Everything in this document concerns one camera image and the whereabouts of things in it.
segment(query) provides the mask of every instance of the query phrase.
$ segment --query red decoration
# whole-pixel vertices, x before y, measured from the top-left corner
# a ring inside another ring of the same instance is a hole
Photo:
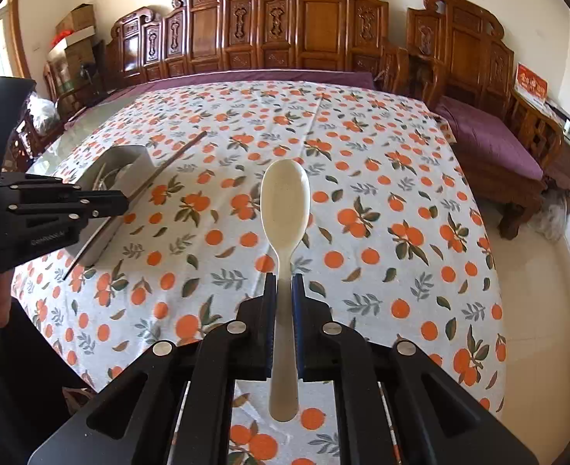
[[[55,36],[55,38],[52,40],[50,45],[52,45],[52,47],[54,47],[56,44],[61,42],[61,40],[63,40],[66,36],[70,36],[72,33],[74,33],[74,31],[72,29],[64,29],[63,31],[61,31],[59,34],[57,34]]]

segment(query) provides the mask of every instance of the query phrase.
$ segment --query spoon handle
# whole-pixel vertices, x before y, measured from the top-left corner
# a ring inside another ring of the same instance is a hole
[[[279,422],[288,422],[298,413],[298,372],[295,366],[289,257],[286,260],[283,258],[283,263],[279,259],[269,411],[270,416]]]

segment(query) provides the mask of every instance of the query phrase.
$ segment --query orange print tablecloth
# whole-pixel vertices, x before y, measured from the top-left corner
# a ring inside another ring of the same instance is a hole
[[[144,144],[166,169],[92,268],[63,251],[16,270],[14,295],[58,353],[101,389],[159,339],[200,340],[259,295],[275,254],[261,228],[270,162],[309,175],[311,219],[292,258],[307,295],[370,340],[417,343],[493,413],[505,341],[489,241],[447,138],[420,102],[302,82],[235,82],[144,94],[55,171],[76,180],[112,145]],[[330,384],[301,385],[287,424],[267,384],[239,382],[230,463],[339,462]]]

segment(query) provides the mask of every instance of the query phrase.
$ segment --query white floor tile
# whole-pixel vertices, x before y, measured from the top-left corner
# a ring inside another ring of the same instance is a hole
[[[480,203],[497,265],[507,338],[502,422],[551,464],[570,439],[570,274],[559,247],[528,226],[498,234],[500,212]]]

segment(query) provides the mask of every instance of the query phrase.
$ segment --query white spoon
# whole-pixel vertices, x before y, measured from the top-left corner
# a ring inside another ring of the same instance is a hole
[[[261,223],[279,263],[269,411],[280,422],[290,421],[298,412],[289,259],[304,236],[310,207],[303,167],[289,159],[272,163],[261,182]]]

